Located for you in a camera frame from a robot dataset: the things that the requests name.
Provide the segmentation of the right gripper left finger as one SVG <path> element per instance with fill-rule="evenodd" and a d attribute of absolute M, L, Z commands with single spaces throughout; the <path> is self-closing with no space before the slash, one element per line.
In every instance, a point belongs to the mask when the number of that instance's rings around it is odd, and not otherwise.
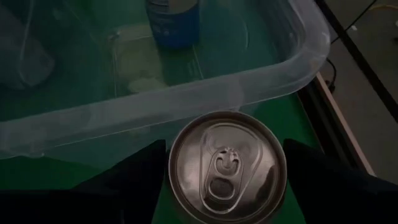
<path fill-rule="evenodd" d="M 0 224 L 150 224 L 164 179 L 158 139 L 67 190 L 0 190 Z"/>

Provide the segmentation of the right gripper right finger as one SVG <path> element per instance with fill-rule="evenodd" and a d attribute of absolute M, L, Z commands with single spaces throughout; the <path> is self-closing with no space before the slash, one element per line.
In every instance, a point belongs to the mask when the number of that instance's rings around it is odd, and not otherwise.
<path fill-rule="evenodd" d="M 287 176 L 307 224 L 398 224 L 398 185 L 285 139 Z"/>

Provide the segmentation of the silver soda can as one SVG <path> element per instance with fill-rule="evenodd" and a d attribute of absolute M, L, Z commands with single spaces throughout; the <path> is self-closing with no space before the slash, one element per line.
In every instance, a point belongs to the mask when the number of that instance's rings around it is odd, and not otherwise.
<path fill-rule="evenodd" d="M 167 174 L 183 224 L 269 224 L 284 202 L 287 161 L 258 119 L 215 111 L 179 132 Z"/>

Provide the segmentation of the clear plastic bin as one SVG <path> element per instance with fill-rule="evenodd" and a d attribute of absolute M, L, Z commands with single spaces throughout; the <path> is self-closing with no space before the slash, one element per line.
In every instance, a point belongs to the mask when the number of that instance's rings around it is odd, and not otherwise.
<path fill-rule="evenodd" d="M 146 0 L 0 0 L 0 158 L 278 98 L 330 33 L 316 0 L 199 0 L 200 33 L 159 45 Z"/>

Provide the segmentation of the silver can pair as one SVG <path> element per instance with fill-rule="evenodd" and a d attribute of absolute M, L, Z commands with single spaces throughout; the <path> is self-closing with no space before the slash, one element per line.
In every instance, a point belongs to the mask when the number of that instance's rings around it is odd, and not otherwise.
<path fill-rule="evenodd" d="M 146 0 L 152 34 L 159 45 L 189 47 L 199 40 L 199 0 Z"/>

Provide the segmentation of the green table mat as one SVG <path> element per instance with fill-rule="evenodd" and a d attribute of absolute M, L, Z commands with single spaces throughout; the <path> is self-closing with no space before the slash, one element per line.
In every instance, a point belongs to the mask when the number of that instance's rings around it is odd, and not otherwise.
<path fill-rule="evenodd" d="M 282 146 L 284 139 L 302 137 L 310 132 L 307 120 L 299 108 L 296 92 L 238 108 L 215 111 L 238 111 L 258 119 L 273 132 Z M 189 122 L 215 111 L 56 147 L 42 157 L 0 158 L 0 190 L 71 189 L 152 142 L 163 139 L 167 153 L 164 179 L 150 224 L 183 224 L 174 208 L 168 187 L 170 149 L 179 132 Z M 285 224 L 288 221 L 302 222 L 303 216 L 287 181 L 284 202 L 269 224 Z"/>

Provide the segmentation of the black metal rig frame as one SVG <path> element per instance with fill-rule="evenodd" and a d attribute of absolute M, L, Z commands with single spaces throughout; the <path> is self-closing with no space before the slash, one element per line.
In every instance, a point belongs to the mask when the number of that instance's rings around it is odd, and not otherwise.
<path fill-rule="evenodd" d="M 358 158 L 355 158 L 353 145 L 343 135 L 343 128 L 338 126 L 337 120 L 331 114 L 322 99 L 311 90 L 302 89 L 298 97 L 310 120 L 323 153 L 352 169 L 365 171 Z"/>

